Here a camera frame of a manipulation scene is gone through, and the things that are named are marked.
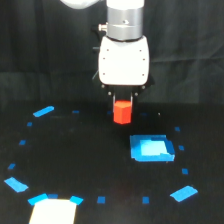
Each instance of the red cube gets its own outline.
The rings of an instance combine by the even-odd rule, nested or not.
[[[131,123],[131,101],[117,101],[114,104],[114,122],[118,124]]]

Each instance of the blue square tile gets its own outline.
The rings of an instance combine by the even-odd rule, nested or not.
[[[140,115],[141,115],[142,117],[147,117],[147,116],[148,116],[147,113],[141,113]]]
[[[175,127],[175,131],[180,132],[180,128],[179,127]]]
[[[57,199],[58,195],[57,194],[48,194],[49,199]]]
[[[184,151],[184,146],[179,145],[179,149],[180,149],[181,151]]]
[[[12,169],[15,167],[15,165],[16,165],[16,164],[11,163],[11,164],[9,165],[8,169],[9,169],[9,170],[12,170]]]
[[[79,110],[73,110],[72,113],[73,114],[79,114]]]
[[[143,197],[142,204],[149,204],[149,197]]]
[[[33,123],[32,122],[28,122],[27,123],[27,127],[32,127]]]
[[[98,204],[105,204],[105,201],[106,201],[105,197],[102,196],[99,196],[97,199]]]
[[[182,174],[184,174],[184,175],[188,175],[188,169],[182,169]]]
[[[19,145],[25,145],[26,144],[26,140],[21,140],[20,142],[19,142]]]

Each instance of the black table surface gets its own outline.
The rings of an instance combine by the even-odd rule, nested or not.
[[[223,106],[142,104],[122,126],[103,104],[51,105],[55,110],[40,118],[33,112],[49,104],[13,103],[0,115],[1,224],[29,223],[27,200],[43,193],[83,198],[75,224],[224,223]],[[129,138],[139,134],[165,134],[175,161],[131,159]],[[16,193],[4,183],[10,177],[29,188]],[[198,194],[182,202],[170,197],[185,186]],[[97,204],[98,196],[106,203]],[[144,196],[150,204],[142,204]]]

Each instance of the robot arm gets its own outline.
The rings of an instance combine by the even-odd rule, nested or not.
[[[65,5],[73,9],[85,9],[100,0],[61,0]]]
[[[101,0],[61,1],[71,8],[84,9]],[[144,3],[145,0],[107,0],[108,22],[99,25],[99,30],[105,31],[106,35],[100,47],[98,77],[102,88],[112,97],[114,118],[119,101],[130,103],[131,109],[126,116],[130,119],[123,124],[131,122],[133,103],[139,93],[151,85],[149,48],[147,38],[143,36]]]

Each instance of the light blue square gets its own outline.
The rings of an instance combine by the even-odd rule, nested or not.
[[[159,155],[142,155],[141,150],[141,141],[143,145],[143,154],[144,152],[144,143],[148,141],[154,142],[164,142],[166,147],[165,154],[160,153]],[[168,141],[165,135],[133,135],[130,136],[130,144],[131,144],[131,158],[135,159],[138,162],[167,162],[174,161],[175,151],[173,148],[173,144],[171,141]]]
[[[168,154],[164,141],[140,140],[142,156]]]
[[[182,173],[184,174],[184,175],[188,175],[188,169],[182,169]]]
[[[70,201],[77,204],[77,205],[80,205],[83,202],[83,199],[79,198],[79,197],[72,196],[70,198]]]
[[[105,197],[102,196],[99,196],[97,199],[98,204],[105,204],[105,201],[106,201]]]
[[[149,197],[143,197],[142,204],[149,204]]]
[[[29,199],[28,202],[31,205],[35,205],[37,202],[43,201],[45,199],[48,199],[47,195],[46,194],[41,194],[41,195],[38,195],[38,196],[36,196],[34,198]]]
[[[173,197],[176,201],[181,202],[196,193],[198,193],[198,191],[196,189],[194,189],[193,187],[190,187],[190,186],[186,186],[186,187],[174,192],[170,196]]]

